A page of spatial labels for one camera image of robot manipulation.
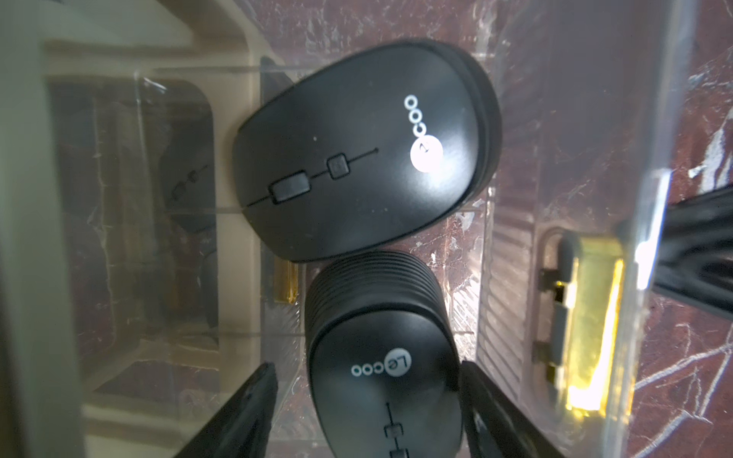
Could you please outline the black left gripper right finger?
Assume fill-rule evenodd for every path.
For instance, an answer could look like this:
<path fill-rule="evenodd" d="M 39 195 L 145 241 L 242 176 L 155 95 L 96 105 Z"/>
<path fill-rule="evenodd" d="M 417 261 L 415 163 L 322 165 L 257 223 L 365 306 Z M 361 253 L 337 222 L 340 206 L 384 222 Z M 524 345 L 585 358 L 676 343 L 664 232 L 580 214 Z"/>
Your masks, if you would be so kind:
<path fill-rule="evenodd" d="M 461 363 L 459 399 L 471 456 L 563 458 L 474 362 Z"/>

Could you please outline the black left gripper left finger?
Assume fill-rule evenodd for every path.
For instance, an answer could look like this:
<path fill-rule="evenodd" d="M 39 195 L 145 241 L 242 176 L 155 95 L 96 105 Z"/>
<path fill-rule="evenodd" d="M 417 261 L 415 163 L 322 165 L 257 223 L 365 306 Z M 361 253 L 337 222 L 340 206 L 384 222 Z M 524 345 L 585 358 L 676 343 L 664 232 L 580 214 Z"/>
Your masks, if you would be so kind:
<path fill-rule="evenodd" d="M 264 458 L 277 391 L 274 364 L 261 364 L 176 458 Z"/>

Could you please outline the black computer mouse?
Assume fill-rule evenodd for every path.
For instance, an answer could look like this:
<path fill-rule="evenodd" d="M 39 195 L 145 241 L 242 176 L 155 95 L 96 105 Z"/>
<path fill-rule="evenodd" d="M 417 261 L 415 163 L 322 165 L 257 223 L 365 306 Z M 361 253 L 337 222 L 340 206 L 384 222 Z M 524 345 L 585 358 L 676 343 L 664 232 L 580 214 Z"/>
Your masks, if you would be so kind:
<path fill-rule="evenodd" d="M 337 457 L 454 457 L 459 357 L 442 289 L 408 253 L 334 261 L 305 298 L 307 377 Z"/>
<path fill-rule="evenodd" d="M 278 257 L 308 263 L 391 244 L 489 183 L 502 121 L 467 52 L 430 39 L 351 55 L 259 108 L 233 144 L 242 213 Z"/>

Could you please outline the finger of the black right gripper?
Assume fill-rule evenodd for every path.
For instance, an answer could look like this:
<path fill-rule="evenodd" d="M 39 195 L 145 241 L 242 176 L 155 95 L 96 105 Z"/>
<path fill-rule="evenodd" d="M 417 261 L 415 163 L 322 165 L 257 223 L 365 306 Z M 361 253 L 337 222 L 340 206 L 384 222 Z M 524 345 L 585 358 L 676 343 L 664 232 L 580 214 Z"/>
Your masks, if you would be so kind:
<path fill-rule="evenodd" d="M 732 318 L 732 187 L 666 208 L 653 290 Z"/>

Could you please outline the beige drawer organizer cabinet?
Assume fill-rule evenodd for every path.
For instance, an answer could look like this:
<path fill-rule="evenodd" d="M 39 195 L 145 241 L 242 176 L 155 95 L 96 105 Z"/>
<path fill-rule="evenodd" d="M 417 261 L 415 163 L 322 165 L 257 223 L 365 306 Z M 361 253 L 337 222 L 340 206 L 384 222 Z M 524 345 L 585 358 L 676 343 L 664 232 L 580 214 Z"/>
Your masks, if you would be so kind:
<path fill-rule="evenodd" d="M 1 453 L 173 457 L 263 363 L 232 146 L 274 55 L 234 1 L 1 5 Z"/>

